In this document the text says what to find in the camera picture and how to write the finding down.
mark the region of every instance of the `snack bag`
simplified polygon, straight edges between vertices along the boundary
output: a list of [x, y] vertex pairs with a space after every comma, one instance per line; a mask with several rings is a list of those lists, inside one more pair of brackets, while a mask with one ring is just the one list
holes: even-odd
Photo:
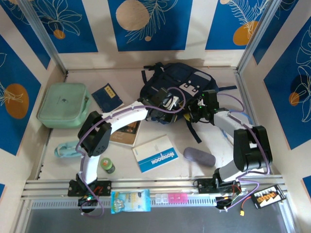
[[150, 190], [111, 192], [111, 213], [151, 211]]

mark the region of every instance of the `navy blue backpack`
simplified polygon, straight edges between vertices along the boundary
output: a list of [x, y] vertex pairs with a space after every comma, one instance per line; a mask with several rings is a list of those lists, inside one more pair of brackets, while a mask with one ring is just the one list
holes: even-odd
[[[215, 90], [219, 92], [237, 88], [236, 86], [219, 88], [211, 75], [184, 63], [168, 63], [163, 65], [161, 62], [158, 62], [154, 66], [144, 66], [144, 68], [154, 70], [155, 72], [151, 79], [147, 81], [145, 71], [141, 71], [145, 86], [140, 91], [140, 97], [155, 95], [162, 87], [166, 89], [169, 87], [178, 87], [185, 94], [187, 103], [189, 100], [193, 100], [201, 95], [204, 90]], [[178, 91], [174, 91], [173, 94], [182, 100], [182, 96]], [[182, 111], [178, 113], [177, 119], [183, 118], [183, 114]], [[201, 140], [193, 129], [191, 122], [186, 120], [186, 123], [196, 141], [200, 143]]]

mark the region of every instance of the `white floor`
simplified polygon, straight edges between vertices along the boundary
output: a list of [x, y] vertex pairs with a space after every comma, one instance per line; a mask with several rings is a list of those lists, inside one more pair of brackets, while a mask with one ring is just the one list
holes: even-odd
[[[217, 81], [219, 87], [234, 85], [236, 83], [234, 71], [230, 68], [223, 69], [203, 69], [211, 74]], [[151, 77], [152, 71], [147, 72], [147, 77]], [[107, 83], [114, 88], [125, 106], [131, 104], [139, 98], [139, 91], [143, 86], [140, 69], [119, 69], [119, 70], [98, 70], [80, 71], [69, 73], [67, 82], [84, 83], [89, 92], [93, 93]], [[224, 91], [241, 99], [238, 90]], [[241, 109], [235, 100], [225, 97], [218, 97], [221, 107], [228, 109]], [[97, 110], [101, 112], [96, 102], [93, 100], [90, 112]], [[158, 178], [179, 178], [194, 176], [211, 176], [215, 168], [224, 166], [233, 159], [233, 147], [224, 138], [219, 128], [211, 124], [197, 123], [194, 125], [197, 133], [202, 139], [202, 143], [197, 144], [189, 132], [185, 121], [179, 120], [171, 125], [162, 125], [156, 122], [142, 121], [138, 133], [136, 146], [150, 141], [154, 138], [167, 134], [176, 149], [179, 158], [153, 170], [141, 173], [135, 160], [132, 148], [119, 144], [110, 143], [108, 149], [101, 157], [108, 157], [112, 160], [116, 170], [112, 174], [107, 174], [98, 167], [98, 177], [115, 179], [158, 179]], [[57, 158], [54, 155], [55, 148], [68, 141], [78, 140], [79, 129], [60, 130], [55, 129], [49, 140], [45, 154], [40, 179], [74, 179], [80, 168], [80, 157]], [[212, 168], [201, 167], [194, 162], [186, 160], [183, 151], [186, 147], [194, 147], [206, 152], [210, 152], [216, 157], [216, 165]]]

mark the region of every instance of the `container lid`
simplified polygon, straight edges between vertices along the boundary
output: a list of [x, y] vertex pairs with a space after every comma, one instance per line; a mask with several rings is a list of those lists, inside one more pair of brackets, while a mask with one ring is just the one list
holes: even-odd
[[44, 97], [38, 118], [52, 121], [76, 119], [83, 111], [85, 97], [83, 83], [55, 83]]
[[101, 160], [101, 167], [104, 169], [104, 170], [109, 170], [111, 167], [112, 167], [112, 162], [109, 158], [103, 158]]

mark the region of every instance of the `mint green container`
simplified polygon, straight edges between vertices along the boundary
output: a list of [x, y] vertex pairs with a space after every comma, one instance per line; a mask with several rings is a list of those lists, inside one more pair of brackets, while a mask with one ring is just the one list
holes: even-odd
[[86, 120], [90, 93], [82, 83], [55, 83], [44, 97], [38, 120], [48, 128], [79, 128]]

